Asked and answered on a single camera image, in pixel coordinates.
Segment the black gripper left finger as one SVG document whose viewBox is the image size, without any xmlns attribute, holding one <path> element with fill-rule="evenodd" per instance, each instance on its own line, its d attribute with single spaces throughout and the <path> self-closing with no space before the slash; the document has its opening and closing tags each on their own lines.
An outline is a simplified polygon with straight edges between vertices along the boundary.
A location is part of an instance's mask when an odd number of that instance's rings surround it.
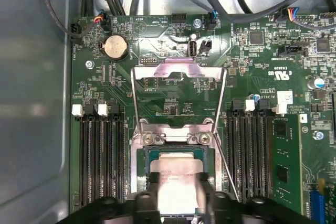
<svg viewBox="0 0 336 224">
<path fill-rule="evenodd" d="M 67 223 L 161 223 L 158 210 L 160 174 L 149 175 L 146 191 L 135 194 L 124 203 L 113 197 L 103 197 L 67 217 Z"/>
</svg>

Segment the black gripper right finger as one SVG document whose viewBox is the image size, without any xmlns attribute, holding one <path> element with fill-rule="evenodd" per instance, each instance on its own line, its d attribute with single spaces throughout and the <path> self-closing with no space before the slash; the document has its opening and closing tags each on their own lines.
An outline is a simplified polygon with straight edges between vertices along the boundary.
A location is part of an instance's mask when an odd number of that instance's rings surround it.
<svg viewBox="0 0 336 224">
<path fill-rule="evenodd" d="M 196 174 L 196 181 L 205 196 L 203 223 L 316 223 L 269 198 L 252 198 L 239 203 L 229 194 L 215 191 L 207 173 Z"/>
</svg>

